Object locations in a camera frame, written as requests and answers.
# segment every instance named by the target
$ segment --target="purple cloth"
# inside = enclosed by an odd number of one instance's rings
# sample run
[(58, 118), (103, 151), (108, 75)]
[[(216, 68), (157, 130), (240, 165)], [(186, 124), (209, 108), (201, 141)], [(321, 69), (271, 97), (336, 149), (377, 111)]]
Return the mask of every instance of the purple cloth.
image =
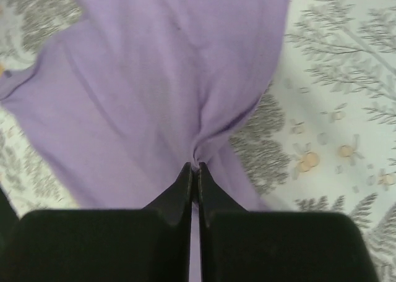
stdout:
[[(204, 161), (239, 204), (265, 209), (228, 138), (276, 68), (289, 0), (77, 0), (80, 22), (0, 99), (85, 208), (141, 208)], [(191, 281), (200, 280), (196, 212)]]

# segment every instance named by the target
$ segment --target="patterned bedsheet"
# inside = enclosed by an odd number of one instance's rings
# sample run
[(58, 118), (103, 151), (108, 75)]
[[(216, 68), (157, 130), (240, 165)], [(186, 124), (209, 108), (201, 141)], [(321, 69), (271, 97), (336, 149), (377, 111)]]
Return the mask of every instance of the patterned bedsheet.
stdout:
[[(0, 70), (29, 66), (79, 15), (72, 0), (0, 0)], [(291, 0), (278, 72), (231, 139), (273, 209), (349, 215), (384, 282), (396, 282), (395, 81), (396, 0)], [(3, 110), (0, 182), (20, 216), (77, 207)]]

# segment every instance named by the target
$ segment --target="wrinkled fabric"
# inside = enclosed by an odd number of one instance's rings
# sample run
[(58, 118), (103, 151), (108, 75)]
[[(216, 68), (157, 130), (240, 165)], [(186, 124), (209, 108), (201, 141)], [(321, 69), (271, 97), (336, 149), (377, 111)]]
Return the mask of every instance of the wrinkled fabric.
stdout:
[[(244, 208), (265, 205), (228, 144), (276, 68), (289, 0), (77, 0), (79, 22), (2, 105), (85, 208), (141, 208), (190, 161)], [(194, 213), (191, 279), (200, 280)]]

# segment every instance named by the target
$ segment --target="garment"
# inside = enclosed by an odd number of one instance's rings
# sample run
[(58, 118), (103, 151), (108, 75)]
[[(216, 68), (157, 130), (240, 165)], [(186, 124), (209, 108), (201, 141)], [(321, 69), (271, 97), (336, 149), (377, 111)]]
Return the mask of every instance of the garment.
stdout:
[[(228, 138), (276, 68), (289, 0), (77, 2), (81, 20), (0, 79), (2, 105), (77, 201), (141, 208), (204, 161), (243, 207), (265, 209)], [(196, 214), (192, 228), (198, 281)]]

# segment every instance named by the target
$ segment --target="bed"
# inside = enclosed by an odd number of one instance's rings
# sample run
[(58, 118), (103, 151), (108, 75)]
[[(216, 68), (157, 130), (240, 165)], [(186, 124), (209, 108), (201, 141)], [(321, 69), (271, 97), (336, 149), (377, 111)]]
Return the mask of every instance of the bed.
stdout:
[[(0, 71), (75, 22), (72, 0), (0, 0)], [(396, 281), (396, 0), (291, 0), (278, 72), (231, 143), (274, 210), (345, 213)], [(0, 110), (1, 188), (19, 216), (78, 208)]]

